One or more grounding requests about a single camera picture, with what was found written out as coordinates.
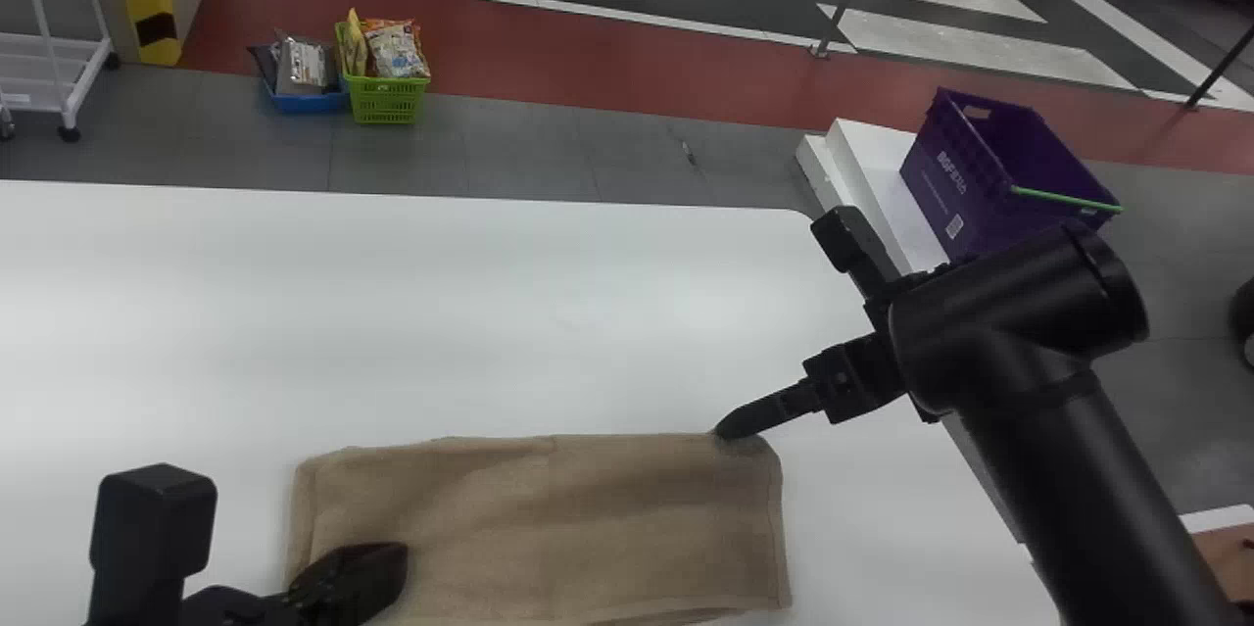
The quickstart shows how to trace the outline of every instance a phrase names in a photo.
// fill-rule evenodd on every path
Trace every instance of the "green plastic basket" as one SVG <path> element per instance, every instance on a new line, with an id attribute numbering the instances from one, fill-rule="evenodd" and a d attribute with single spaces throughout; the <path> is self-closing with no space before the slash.
<path id="1" fill-rule="evenodd" d="M 340 46 L 347 28 L 344 20 L 335 25 L 335 40 Z M 349 85 L 352 118 L 357 124 L 413 124 L 418 120 L 430 78 L 357 78 L 345 72 L 344 50 L 336 53 L 340 54 L 340 78 Z"/>

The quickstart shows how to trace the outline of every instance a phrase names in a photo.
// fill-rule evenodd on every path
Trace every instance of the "beige towel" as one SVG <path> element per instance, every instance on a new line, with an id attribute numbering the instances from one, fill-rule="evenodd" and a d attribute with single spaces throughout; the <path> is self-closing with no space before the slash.
<path id="1" fill-rule="evenodd" d="M 779 458 L 711 435 L 446 438 L 296 470 L 288 573 L 410 547 L 370 626 L 666 626 L 790 602 Z"/>

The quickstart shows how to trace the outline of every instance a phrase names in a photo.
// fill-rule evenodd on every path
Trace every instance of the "green straw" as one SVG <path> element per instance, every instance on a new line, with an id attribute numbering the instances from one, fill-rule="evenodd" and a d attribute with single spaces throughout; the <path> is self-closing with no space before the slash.
<path id="1" fill-rule="evenodd" d="M 1124 207 L 1121 206 L 1107 204 L 1106 202 L 1095 202 L 1085 198 L 1073 198 L 1071 196 L 1060 196 L 1058 193 L 1046 192 L 1046 189 L 1032 189 L 1032 188 L 1021 188 L 1018 186 L 1011 186 L 1011 192 L 1016 193 L 1017 196 L 1052 199 L 1055 202 L 1065 202 L 1067 204 L 1078 204 L 1081 207 L 1105 210 L 1106 212 L 1124 212 Z"/>

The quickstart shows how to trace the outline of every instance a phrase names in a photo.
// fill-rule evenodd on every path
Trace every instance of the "barcode label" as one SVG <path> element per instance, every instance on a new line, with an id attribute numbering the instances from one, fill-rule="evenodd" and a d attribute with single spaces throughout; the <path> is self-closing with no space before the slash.
<path id="1" fill-rule="evenodd" d="M 946 225 L 944 233 L 949 235 L 949 238 L 952 240 L 957 237 L 958 232 L 961 231 L 962 231 L 962 216 L 954 213 L 953 220 L 951 220 L 949 223 Z"/>

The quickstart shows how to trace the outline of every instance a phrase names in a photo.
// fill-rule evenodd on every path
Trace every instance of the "purple basket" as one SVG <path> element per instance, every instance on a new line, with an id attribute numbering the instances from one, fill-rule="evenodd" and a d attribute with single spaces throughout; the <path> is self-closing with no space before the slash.
<path id="1" fill-rule="evenodd" d="M 1058 221 L 1122 212 L 1035 109 L 940 88 L 902 164 L 949 258 L 1003 250 Z"/>

